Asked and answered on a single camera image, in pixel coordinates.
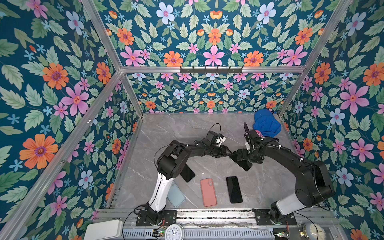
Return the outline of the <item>pink phone case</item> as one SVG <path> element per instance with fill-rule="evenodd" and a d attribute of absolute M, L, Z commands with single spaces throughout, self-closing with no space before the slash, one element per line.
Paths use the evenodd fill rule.
<path fill-rule="evenodd" d="M 214 207 L 217 205 L 217 197 L 214 181 L 211 178 L 200 181 L 203 204 L 205 207 Z"/>

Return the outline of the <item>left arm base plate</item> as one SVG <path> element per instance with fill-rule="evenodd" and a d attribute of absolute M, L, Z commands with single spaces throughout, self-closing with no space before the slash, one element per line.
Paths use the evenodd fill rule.
<path fill-rule="evenodd" d="M 138 227 L 160 227 L 175 224 L 177 220 L 176 210 L 162 210 L 156 212 L 152 209 L 140 210 L 136 220 Z"/>

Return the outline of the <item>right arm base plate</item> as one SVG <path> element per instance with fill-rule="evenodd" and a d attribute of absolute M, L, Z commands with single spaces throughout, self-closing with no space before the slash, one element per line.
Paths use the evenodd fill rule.
<path fill-rule="evenodd" d="M 255 219 L 259 226 L 297 225 L 297 220 L 293 213 L 282 215 L 275 209 L 252 209 L 252 212 L 255 214 Z"/>

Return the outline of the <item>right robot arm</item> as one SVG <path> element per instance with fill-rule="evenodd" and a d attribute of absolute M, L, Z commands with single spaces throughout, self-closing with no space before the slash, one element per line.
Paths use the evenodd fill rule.
<path fill-rule="evenodd" d="M 295 190 L 289 196 L 271 204 L 269 219 L 279 223 L 290 214 L 313 207 L 335 195 L 326 165 L 312 162 L 282 146 L 276 138 L 263 137 L 256 130 L 244 135 L 246 148 L 233 152 L 230 158 L 245 171 L 252 164 L 262 164 L 271 158 L 289 170 L 296 178 Z"/>

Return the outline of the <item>black phone case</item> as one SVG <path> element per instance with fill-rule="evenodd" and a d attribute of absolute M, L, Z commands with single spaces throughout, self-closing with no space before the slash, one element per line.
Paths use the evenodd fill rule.
<path fill-rule="evenodd" d="M 237 154 L 231 154 L 230 159 L 234 163 L 236 163 L 238 166 L 240 166 L 243 170 L 245 170 L 246 172 L 248 172 L 251 169 L 251 167 L 253 166 L 253 164 L 250 163 L 249 161 L 238 160 Z"/>

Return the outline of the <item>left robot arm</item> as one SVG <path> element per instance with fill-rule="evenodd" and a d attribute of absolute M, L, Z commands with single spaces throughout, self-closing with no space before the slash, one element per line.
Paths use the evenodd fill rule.
<path fill-rule="evenodd" d="M 151 221 L 158 222 L 163 217 L 166 199 L 173 181 L 179 175 L 182 175 L 186 182 L 191 180 L 187 176 L 193 172 L 187 165 L 189 158 L 204 156 L 223 158 L 232 154 L 223 144 L 225 140 L 222 134 L 209 131 L 205 138 L 196 140 L 192 144 L 174 140 L 166 146 L 156 161 L 157 182 L 150 200 L 145 205 L 146 216 Z"/>

